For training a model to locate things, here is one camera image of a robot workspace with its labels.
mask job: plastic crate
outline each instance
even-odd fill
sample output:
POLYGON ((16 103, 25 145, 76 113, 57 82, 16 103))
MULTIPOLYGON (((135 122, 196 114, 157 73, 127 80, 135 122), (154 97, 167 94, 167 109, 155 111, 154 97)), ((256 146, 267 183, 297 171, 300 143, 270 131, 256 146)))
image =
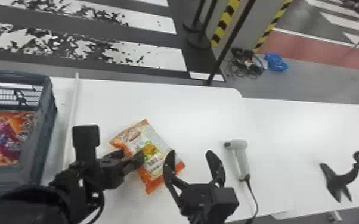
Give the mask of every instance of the plastic crate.
MULTIPOLYGON (((32 123, 20 143, 16 164, 0 166, 0 195, 21 185, 39 185, 48 154, 57 108, 48 76, 0 71, 0 110, 32 111, 32 123)), ((6 133, 15 132, 7 119, 6 133)), ((2 140, 10 141, 8 134, 2 140)))

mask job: blue bag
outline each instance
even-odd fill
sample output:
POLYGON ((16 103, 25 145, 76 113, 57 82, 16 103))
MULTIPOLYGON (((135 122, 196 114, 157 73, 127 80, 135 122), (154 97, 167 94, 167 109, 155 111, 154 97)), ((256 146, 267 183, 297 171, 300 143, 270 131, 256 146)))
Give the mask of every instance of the blue bag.
POLYGON ((288 69, 288 65, 279 54, 268 53, 264 56, 264 59, 268 61, 268 67, 273 71, 285 71, 288 69))

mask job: white table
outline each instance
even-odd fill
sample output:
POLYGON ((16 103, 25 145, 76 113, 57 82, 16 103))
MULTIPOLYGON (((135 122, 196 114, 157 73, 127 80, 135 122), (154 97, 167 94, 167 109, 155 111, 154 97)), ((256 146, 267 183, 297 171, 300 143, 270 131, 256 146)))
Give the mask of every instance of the white table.
MULTIPOLYGON (((72 147, 63 152, 74 80, 52 82, 58 118, 43 184, 58 172, 61 161, 67 167, 75 159, 72 147)), ((113 150, 108 143, 112 137, 147 118, 184 160, 179 176, 189 183, 210 181, 204 154, 212 149, 223 161, 226 186, 236 190, 240 201, 227 221, 251 217, 255 209, 246 186, 237 181, 233 155, 222 147, 235 138, 249 142, 260 216, 286 219, 359 207, 359 176, 348 186, 354 202, 343 197, 338 203, 327 192, 318 166, 326 162, 337 173, 350 170, 352 153, 359 150, 359 105, 248 99, 228 88, 81 80, 74 118, 75 125, 99 125, 98 157, 113 150)), ((106 191, 106 208, 98 222, 112 220, 187 223, 164 186, 148 196, 135 172, 120 188, 106 191)))
MULTIPOLYGON (((53 79, 53 84, 59 86, 60 80, 53 79)), ((240 201, 228 221, 251 217, 255 210, 245 183, 237 180, 235 158, 222 146, 229 139, 246 139, 259 215, 290 210, 292 199, 280 182, 281 176, 273 177, 273 170, 283 165, 267 159, 272 152, 257 147, 255 125, 242 108, 242 98, 235 89, 81 80, 74 123, 99 125, 101 145, 97 155, 101 157, 114 150, 109 140, 128 126, 148 119, 184 160, 185 169, 179 176, 189 183, 211 180, 205 152, 212 149, 223 161, 226 186, 235 189, 240 201), (269 180, 277 182, 277 187, 267 184, 269 180)), ((68 149, 66 157, 65 166, 75 160, 74 150, 68 149)), ((164 186, 147 195, 135 172, 118 189, 105 194, 106 207, 99 223, 187 223, 164 186)))
POLYGON ((244 104, 264 139, 260 147, 276 151, 287 165, 273 174, 289 184, 295 205, 275 218, 359 207, 359 175, 348 185, 353 202, 343 196, 338 203, 318 165, 325 162, 338 174, 352 169, 352 154, 359 150, 359 105, 247 98, 244 104))

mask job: orange chip bag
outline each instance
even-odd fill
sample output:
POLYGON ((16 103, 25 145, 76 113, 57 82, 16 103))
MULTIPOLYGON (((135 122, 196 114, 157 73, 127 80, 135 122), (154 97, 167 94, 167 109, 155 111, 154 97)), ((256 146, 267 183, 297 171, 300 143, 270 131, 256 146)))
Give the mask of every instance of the orange chip bag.
MULTIPOLYGON (((110 144, 123 148, 127 157, 143 150, 145 163, 138 169, 138 173, 145 183, 146 193, 151 194, 163 182, 163 163, 171 148, 146 119, 118 134, 110 144)), ((185 168, 185 164, 175 156, 175 172, 178 173, 185 168)))

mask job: yellow and black striped pole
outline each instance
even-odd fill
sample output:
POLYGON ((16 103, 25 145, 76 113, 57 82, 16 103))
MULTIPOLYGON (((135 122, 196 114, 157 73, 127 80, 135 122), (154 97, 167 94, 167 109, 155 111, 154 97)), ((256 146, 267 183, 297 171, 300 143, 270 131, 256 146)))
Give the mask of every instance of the yellow and black striped pole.
POLYGON ((224 12, 222 13, 220 22, 217 25, 216 32, 214 32, 214 35, 211 40, 212 47, 218 46, 220 43, 220 40, 225 34, 225 30, 230 25, 231 20, 233 19, 233 15, 235 11, 237 11, 239 7, 239 3, 241 0, 229 0, 228 5, 226 6, 224 12))
POLYGON ((285 13, 285 11, 287 10, 288 6, 291 4, 293 0, 285 0, 284 1, 284 5, 281 7, 281 9, 276 13, 276 15, 274 16, 272 22, 267 26, 267 28, 264 30, 264 33, 262 35, 262 37, 259 39, 258 43, 256 44, 255 48, 253 49, 253 51, 256 53, 259 51, 259 48, 263 45, 263 43, 266 41, 267 36, 270 34, 271 30, 274 28, 274 26, 276 26, 276 24, 278 23, 278 21, 280 20, 281 16, 283 16, 283 14, 285 13))

